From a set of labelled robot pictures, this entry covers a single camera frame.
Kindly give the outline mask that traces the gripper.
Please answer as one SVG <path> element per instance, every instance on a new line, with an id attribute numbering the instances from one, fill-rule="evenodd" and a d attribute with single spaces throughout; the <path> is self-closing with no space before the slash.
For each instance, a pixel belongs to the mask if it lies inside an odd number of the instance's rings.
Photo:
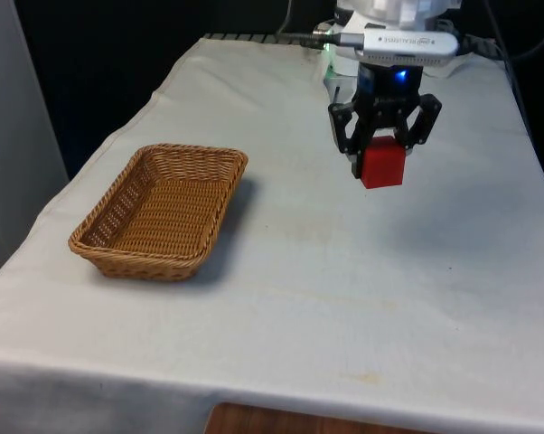
<path id="1" fill-rule="evenodd" d="M 394 110 L 394 137 L 407 152 L 427 142 L 442 103 L 432 94 L 419 95 L 422 75 L 422 67 L 384 67 L 361 62 L 356 101 L 329 105 L 334 142 L 351 161 L 356 179 L 361 178 L 365 151 L 377 130 L 375 105 L 398 107 Z M 354 115 L 356 124 L 348 137 L 346 128 Z"/>

